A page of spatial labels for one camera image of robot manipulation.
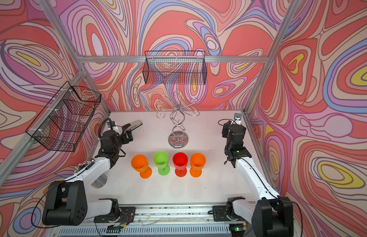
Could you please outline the orange wine glass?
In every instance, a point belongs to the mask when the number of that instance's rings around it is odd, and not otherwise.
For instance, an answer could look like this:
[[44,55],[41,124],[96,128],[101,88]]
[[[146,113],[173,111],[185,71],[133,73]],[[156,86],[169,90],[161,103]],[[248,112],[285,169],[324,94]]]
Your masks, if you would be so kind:
[[131,160],[131,166],[143,179],[148,179],[152,175],[152,169],[149,167],[147,158],[144,155],[134,156]]
[[190,158],[190,175],[198,178],[202,175],[202,169],[206,164],[206,157],[201,153],[195,153]]

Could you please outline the green plastic wine glass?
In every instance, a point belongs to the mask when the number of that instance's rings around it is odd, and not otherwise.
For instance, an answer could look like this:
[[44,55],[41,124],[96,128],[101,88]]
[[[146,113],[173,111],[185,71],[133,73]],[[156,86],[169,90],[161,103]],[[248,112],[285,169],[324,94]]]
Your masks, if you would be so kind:
[[158,168],[158,173],[161,176],[166,176],[170,173],[169,156],[166,152],[156,152],[153,156],[153,162]]

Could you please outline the red plastic wine glass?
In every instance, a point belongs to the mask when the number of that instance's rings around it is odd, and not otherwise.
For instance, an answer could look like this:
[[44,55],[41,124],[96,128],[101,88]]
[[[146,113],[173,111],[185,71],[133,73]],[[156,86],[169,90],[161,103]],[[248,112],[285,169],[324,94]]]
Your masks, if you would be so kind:
[[173,164],[176,176],[185,177],[187,174],[188,156],[182,152],[174,154]]

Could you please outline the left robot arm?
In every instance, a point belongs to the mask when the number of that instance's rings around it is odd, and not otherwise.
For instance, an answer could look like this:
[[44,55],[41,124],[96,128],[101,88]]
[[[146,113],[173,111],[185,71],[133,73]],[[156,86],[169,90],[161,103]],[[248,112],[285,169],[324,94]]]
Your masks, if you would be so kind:
[[126,156],[122,146],[134,140],[132,132],[142,124],[141,120],[136,120],[118,126],[110,118],[103,120],[98,131],[98,154],[69,178],[53,182],[43,195],[45,204],[40,229],[78,226],[91,218],[105,223],[118,222],[122,212],[117,199],[88,201],[86,192],[115,166],[119,158]]

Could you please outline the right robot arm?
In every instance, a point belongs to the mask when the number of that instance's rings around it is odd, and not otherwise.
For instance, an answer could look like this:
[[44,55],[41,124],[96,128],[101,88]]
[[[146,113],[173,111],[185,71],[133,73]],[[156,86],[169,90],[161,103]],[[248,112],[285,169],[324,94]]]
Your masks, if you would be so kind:
[[258,171],[251,153],[244,146],[246,130],[236,118],[228,119],[222,125],[226,161],[245,179],[255,201],[252,205],[242,197],[229,198],[228,215],[246,220],[257,237],[292,237],[296,202],[281,196]]

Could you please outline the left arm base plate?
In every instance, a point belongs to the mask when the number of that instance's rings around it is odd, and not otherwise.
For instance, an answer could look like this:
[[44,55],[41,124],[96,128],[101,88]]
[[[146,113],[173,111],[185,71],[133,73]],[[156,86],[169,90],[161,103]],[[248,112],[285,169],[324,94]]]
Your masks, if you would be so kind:
[[107,215],[100,215],[94,218],[95,223],[120,223],[130,224],[134,221],[136,208],[134,206],[123,206],[119,210]]

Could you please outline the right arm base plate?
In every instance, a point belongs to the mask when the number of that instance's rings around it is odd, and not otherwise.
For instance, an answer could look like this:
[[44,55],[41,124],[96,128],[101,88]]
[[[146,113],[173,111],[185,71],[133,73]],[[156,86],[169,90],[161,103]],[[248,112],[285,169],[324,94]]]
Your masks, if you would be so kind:
[[212,206],[212,210],[208,211],[208,214],[212,215],[216,222],[245,221],[244,218],[236,215],[232,210],[229,210],[226,205],[214,205]]

